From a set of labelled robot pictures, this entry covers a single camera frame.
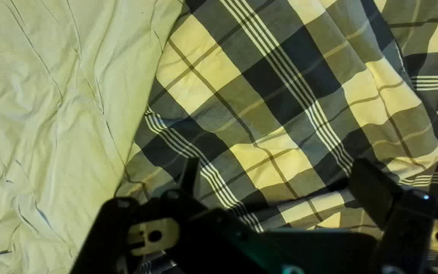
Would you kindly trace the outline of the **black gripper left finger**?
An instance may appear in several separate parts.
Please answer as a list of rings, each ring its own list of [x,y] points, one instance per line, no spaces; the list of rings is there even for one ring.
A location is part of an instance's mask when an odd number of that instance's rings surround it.
[[[189,197],[189,199],[195,197],[193,188],[195,188],[195,181],[198,178],[198,169],[199,169],[198,158],[189,158],[186,161],[180,181],[178,181],[178,188],[175,190],[178,197]]]

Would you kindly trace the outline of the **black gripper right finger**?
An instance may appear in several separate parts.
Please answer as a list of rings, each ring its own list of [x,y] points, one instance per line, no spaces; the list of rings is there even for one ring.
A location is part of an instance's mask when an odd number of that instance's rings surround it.
[[[405,193],[403,187],[368,159],[355,161],[349,188],[361,207],[382,229],[388,225],[396,201]]]

